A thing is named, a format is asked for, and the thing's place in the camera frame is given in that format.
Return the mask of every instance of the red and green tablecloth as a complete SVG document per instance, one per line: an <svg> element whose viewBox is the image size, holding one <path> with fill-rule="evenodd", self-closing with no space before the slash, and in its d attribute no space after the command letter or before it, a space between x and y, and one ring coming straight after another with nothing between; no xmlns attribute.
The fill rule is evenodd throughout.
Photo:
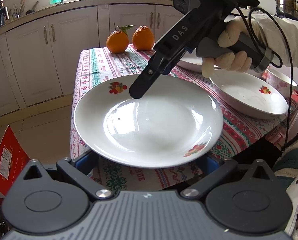
<svg viewBox="0 0 298 240"><path fill-rule="evenodd" d="M121 54L112 54L107 48L96 48L81 52L73 94L71 120L71 158L89 150L75 130L73 111L79 99L92 87L111 78L140 73L153 51L136 51L132 45ZM224 115L222 135L212 148L218 158L234 156L271 130L279 130L281 118L257 120L232 109L213 89L212 83L201 74L175 67L171 75L193 82L209 92L220 104ZM114 192L120 189L159 190L199 176L201 170L194 162L166 169L139 169L114 163L99 157L99 166L89 176Z"/></svg>

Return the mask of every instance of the barcode label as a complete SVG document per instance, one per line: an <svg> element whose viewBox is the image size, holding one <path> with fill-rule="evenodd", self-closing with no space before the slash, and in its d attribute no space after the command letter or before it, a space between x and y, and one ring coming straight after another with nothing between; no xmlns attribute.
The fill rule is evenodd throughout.
<svg viewBox="0 0 298 240"><path fill-rule="evenodd" d="M11 157L12 157L11 152L9 152L8 149L4 146L2 155L1 155L1 160L0 160L0 174L5 179L8 179L9 177Z"/></svg>

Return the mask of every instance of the red cardboard flap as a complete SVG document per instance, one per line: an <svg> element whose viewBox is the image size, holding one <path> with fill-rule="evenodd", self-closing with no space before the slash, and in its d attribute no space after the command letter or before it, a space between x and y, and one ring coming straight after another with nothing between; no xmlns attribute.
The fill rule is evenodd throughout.
<svg viewBox="0 0 298 240"><path fill-rule="evenodd" d="M6 195L22 168L30 160L8 126L0 142L0 193Z"/></svg>

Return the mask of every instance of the stainless steel pot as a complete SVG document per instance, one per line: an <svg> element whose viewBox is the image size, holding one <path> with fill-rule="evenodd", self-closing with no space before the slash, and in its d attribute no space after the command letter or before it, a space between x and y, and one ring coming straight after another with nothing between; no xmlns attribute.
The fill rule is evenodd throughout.
<svg viewBox="0 0 298 240"><path fill-rule="evenodd" d="M298 20L298 1L276 0L276 11L278 15L284 15Z"/></svg>

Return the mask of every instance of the pink floral mug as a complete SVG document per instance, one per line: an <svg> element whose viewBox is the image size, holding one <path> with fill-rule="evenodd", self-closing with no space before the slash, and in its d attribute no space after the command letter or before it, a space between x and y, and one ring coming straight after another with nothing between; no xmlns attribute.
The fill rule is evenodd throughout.
<svg viewBox="0 0 298 240"><path fill-rule="evenodd" d="M266 82L273 86L284 98L289 98L291 79L285 74L274 68L267 68ZM296 82L292 81L292 90L298 87Z"/></svg>

